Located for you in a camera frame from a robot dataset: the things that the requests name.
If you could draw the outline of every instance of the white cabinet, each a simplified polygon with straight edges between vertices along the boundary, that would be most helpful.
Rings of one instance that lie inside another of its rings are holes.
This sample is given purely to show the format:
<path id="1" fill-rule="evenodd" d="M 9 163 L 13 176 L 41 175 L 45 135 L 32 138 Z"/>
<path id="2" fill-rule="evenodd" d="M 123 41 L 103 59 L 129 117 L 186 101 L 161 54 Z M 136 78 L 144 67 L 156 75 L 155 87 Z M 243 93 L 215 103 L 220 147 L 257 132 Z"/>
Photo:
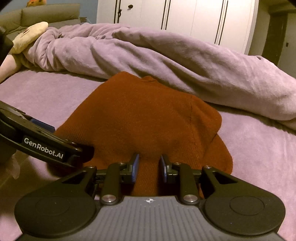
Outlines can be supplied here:
<path id="1" fill-rule="evenodd" d="M 254 32 L 258 2 L 258 0 L 99 0 L 97 22 L 111 22 L 111 19 L 114 19 L 115 23 L 134 27 L 166 29 L 225 46 L 240 53 L 247 53 Z"/>

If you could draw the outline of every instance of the bed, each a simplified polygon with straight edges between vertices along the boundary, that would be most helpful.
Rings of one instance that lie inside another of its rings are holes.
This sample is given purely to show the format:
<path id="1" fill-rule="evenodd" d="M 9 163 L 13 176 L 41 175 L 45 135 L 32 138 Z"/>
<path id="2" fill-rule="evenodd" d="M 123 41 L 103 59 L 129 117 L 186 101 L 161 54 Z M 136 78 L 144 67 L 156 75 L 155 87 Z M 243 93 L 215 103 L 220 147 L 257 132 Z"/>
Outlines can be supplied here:
<path id="1" fill-rule="evenodd" d="M 48 54 L 41 59 L 38 56 L 42 51 L 50 52 L 43 43 L 48 38 L 56 40 L 50 45 L 54 56 Z M 72 42 L 63 45 L 65 39 Z M 71 57 L 63 59 L 64 53 L 73 49 Z M 112 50 L 116 55 L 110 56 Z M 197 53 L 206 61 L 195 59 Z M 85 23 L 65 26 L 60 32 L 50 28 L 24 55 L 39 68 L 22 70 L 0 84 L 0 100 L 55 128 L 93 90 L 119 71 L 151 75 L 167 86 L 207 101 L 222 116 L 218 134 L 232 155 L 232 175 L 274 193 L 283 201 L 286 216 L 278 233 L 287 241 L 296 240 L 294 78 L 260 56 L 244 56 L 191 38 L 121 25 Z M 194 61 L 194 68 L 187 64 Z M 250 64 L 251 72 L 246 68 Z M 232 75 L 236 75 L 236 82 L 231 81 Z M 254 79 L 252 83 L 244 82 L 250 78 Z M 1 241 L 13 241 L 21 234 L 13 216 L 17 200 L 58 178 L 48 171 L 46 163 L 21 152 L 15 154 L 15 160 L 20 166 L 19 176 L 14 173 L 17 179 L 0 169 Z"/>

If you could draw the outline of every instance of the orange sweater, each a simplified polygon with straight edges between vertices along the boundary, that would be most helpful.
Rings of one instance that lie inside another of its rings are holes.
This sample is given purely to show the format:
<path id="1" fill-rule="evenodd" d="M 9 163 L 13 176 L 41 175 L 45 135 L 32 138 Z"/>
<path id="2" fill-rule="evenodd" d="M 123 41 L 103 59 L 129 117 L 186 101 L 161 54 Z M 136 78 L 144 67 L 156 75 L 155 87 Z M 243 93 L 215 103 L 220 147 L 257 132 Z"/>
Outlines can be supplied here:
<path id="1" fill-rule="evenodd" d="M 85 166 L 105 169 L 113 162 L 129 161 L 140 153 L 134 196 L 159 195 L 158 161 L 193 169 L 214 166 L 232 172 L 232 158 L 217 135 L 220 114 L 196 96 L 121 72 L 100 85 L 73 112 L 55 134 L 95 147 Z"/>

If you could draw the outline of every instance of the purple bed sheet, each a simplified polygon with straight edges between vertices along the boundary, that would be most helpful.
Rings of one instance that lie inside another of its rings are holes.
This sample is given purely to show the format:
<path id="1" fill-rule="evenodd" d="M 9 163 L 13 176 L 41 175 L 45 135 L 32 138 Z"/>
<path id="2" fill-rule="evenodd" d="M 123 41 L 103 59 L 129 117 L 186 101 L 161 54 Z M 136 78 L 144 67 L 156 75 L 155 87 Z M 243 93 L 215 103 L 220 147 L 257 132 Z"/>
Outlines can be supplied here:
<path id="1" fill-rule="evenodd" d="M 58 128 L 104 80 L 69 72 L 19 72 L 0 84 L 0 100 Z M 296 135 L 278 122 L 245 111 L 212 105 L 222 116 L 219 135 L 233 157 L 232 175 L 276 194 L 286 217 L 279 235 L 296 241 Z M 56 180 L 46 163 L 17 152 L 18 179 L 0 166 L 0 240 L 14 241 L 21 231 L 14 205 L 26 193 Z"/>

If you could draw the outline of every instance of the metal screw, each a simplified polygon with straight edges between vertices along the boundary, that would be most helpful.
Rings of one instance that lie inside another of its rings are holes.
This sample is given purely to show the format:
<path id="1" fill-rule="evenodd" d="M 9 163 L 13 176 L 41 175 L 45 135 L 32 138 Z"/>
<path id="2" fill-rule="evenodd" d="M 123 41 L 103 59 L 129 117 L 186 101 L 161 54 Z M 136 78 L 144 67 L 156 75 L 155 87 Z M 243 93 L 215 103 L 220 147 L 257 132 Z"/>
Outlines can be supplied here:
<path id="1" fill-rule="evenodd" d="M 196 202 L 198 200 L 197 196 L 188 194 L 183 197 L 186 202 Z"/>
<path id="2" fill-rule="evenodd" d="M 102 200 L 104 202 L 114 202 L 114 201 L 116 201 L 116 197 L 114 195 L 107 194 L 102 197 Z"/>

